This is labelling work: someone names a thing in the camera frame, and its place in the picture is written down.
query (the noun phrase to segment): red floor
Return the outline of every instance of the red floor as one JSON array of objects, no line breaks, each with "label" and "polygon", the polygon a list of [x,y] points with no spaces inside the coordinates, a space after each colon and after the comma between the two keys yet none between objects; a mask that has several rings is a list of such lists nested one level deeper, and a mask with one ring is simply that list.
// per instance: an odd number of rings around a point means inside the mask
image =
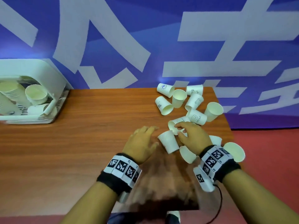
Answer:
[{"label": "red floor", "polygon": [[[235,143],[246,153],[245,170],[280,200],[299,213],[299,129],[271,131],[234,131]],[[205,223],[200,211],[184,211],[181,223]],[[1,224],[57,224],[62,216],[3,217]],[[229,215],[213,222],[238,223]]]}]

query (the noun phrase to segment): wood grain surface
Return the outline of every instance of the wood grain surface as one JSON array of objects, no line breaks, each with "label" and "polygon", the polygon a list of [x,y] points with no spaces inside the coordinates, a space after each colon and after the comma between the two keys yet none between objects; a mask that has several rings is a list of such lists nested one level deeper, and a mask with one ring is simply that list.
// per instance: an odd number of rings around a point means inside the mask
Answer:
[{"label": "wood grain surface", "polygon": [[[0,216],[67,213],[135,129],[159,126],[157,140],[168,121],[186,115],[185,101],[162,116],[158,96],[155,88],[72,90],[52,124],[0,125]],[[218,101],[211,87],[204,88],[203,97],[201,112]],[[233,141],[224,115],[203,128],[223,143]],[[168,155],[159,146],[141,166],[127,203],[117,203],[114,211],[198,209],[203,192],[192,173],[198,163],[188,165],[179,151]]]}]

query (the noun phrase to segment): white paper cup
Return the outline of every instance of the white paper cup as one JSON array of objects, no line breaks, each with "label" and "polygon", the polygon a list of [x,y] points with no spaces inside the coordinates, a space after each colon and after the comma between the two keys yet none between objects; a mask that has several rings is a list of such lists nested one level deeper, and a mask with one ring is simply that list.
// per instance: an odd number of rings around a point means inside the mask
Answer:
[{"label": "white paper cup", "polygon": [[245,152],[238,144],[228,142],[223,146],[223,148],[233,156],[234,161],[242,162],[245,159]]},{"label": "white paper cup", "polygon": [[46,88],[41,85],[30,85],[25,89],[27,99],[33,105],[41,105],[47,101],[48,92]]},{"label": "white paper cup", "polygon": [[0,93],[0,114],[4,116],[20,116],[22,112],[10,99]]},{"label": "white paper cup", "polygon": [[18,82],[5,81],[0,83],[0,92],[11,101],[15,101],[26,108],[31,106],[25,95],[25,88]]},{"label": "white paper cup", "polygon": [[163,116],[168,115],[172,112],[173,105],[169,103],[169,101],[166,100],[165,97],[160,96],[155,100],[155,102]]},{"label": "white paper cup", "polygon": [[186,146],[180,147],[180,154],[182,158],[189,164],[193,163],[196,160],[196,155],[191,152]]},{"label": "white paper cup", "polygon": [[198,106],[204,101],[204,98],[197,93],[193,93],[191,94],[189,100],[187,101],[186,105],[185,105],[185,109],[187,111],[189,111],[189,109],[193,108],[193,109],[197,109]]},{"label": "white paper cup", "polygon": [[222,138],[214,135],[209,136],[213,145],[221,146]]},{"label": "white paper cup", "polygon": [[174,92],[174,86],[159,83],[159,85],[157,86],[157,91],[170,98]]},{"label": "white paper cup", "polygon": [[122,193],[119,195],[119,197],[117,198],[117,201],[118,201],[119,203],[124,204],[124,203],[127,201],[129,195],[130,195],[130,193],[122,192]]},{"label": "white paper cup", "polygon": [[179,130],[174,127],[175,124],[177,124],[178,122],[190,122],[190,119],[187,116],[183,116],[181,118],[177,118],[174,120],[171,120],[168,122],[168,128],[173,131],[174,135],[178,135]]},{"label": "white paper cup", "polygon": [[196,109],[191,108],[186,115],[189,119],[190,122],[198,124],[198,125],[203,125],[207,121],[207,116],[205,114],[202,114]]},{"label": "white paper cup", "polygon": [[[34,105],[34,106],[30,106],[28,108],[28,115],[32,115],[32,116],[41,116],[44,112],[44,110],[46,110],[46,108],[48,107],[49,104],[43,104],[43,105]],[[48,117],[49,119],[55,117],[57,114],[57,108],[54,106],[53,110],[50,112],[49,115],[44,115],[45,117]]]},{"label": "white paper cup", "polygon": [[184,90],[175,90],[172,94],[172,105],[174,108],[179,108],[187,98],[187,94]]},{"label": "white paper cup", "polygon": [[207,122],[211,122],[223,113],[223,107],[217,102],[210,102],[204,114],[207,116]]},{"label": "white paper cup", "polygon": [[180,149],[172,131],[166,131],[160,134],[158,139],[161,141],[168,154]]},{"label": "white paper cup", "polygon": [[186,86],[186,93],[189,96],[193,93],[202,95],[203,91],[204,91],[203,85]]}]

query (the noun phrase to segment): cable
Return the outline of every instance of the cable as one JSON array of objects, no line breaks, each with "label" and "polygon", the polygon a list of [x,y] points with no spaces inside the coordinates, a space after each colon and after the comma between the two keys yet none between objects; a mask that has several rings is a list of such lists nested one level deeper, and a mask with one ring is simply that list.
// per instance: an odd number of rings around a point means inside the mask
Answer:
[{"label": "cable", "polygon": [[206,224],[212,223],[218,217],[218,215],[221,211],[221,208],[222,208],[222,192],[221,192],[218,185],[216,185],[216,184],[213,184],[213,185],[219,189],[219,192],[220,192],[220,206],[219,206],[219,210],[217,211],[217,214],[215,215],[215,217],[211,221],[207,222]]}]

